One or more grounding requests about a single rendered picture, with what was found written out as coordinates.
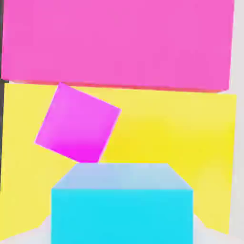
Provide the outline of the large yellow box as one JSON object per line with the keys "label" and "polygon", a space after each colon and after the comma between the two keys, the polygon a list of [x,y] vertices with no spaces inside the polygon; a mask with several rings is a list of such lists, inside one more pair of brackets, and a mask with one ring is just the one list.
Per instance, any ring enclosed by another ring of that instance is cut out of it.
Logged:
{"label": "large yellow box", "polygon": [[[39,226],[75,162],[35,144],[53,85],[5,84],[0,241]],[[236,96],[80,87],[121,108],[102,162],[167,163],[194,190],[194,213],[229,231]]]}

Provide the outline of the small magenta cube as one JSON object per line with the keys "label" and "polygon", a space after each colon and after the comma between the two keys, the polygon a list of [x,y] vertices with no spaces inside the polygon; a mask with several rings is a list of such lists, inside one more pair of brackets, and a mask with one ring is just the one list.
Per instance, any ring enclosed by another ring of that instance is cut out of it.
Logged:
{"label": "small magenta cube", "polygon": [[60,83],[36,144],[79,163],[97,163],[121,109]]}

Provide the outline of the small cyan cube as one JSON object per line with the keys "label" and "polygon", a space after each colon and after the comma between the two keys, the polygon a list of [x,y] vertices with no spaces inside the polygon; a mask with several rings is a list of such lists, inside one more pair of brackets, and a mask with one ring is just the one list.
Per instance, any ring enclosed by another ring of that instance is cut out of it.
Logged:
{"label": "small cyan cube", "polygon": [[165,163],[76,164],[51,190],[51,244],[193,244],[193,189]]}

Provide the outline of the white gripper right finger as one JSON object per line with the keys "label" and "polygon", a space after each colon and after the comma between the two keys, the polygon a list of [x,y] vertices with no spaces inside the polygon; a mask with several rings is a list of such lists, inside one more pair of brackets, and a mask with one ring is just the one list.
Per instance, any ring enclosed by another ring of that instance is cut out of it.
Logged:
{"label": "white gripper right finger", "polygon": [[193,215],[193,244],[244,244],[244,241],[229,234],[207,228],[197,215]]}

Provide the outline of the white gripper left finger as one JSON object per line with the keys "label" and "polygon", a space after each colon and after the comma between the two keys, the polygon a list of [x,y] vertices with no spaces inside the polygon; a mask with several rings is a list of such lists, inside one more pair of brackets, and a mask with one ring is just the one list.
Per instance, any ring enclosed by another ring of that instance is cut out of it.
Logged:
{"label": "white gripper left finger", "polygon": [[51,244],[51,216],[39,227],[0,241],[0,244]]}

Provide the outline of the large pink box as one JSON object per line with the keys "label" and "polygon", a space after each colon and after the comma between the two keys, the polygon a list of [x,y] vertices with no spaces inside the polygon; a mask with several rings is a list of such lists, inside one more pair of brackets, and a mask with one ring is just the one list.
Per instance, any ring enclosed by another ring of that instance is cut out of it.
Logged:
{"label": "large pink box", "polygon": [[4,0],[2,78],[229,87],[234,0]]}

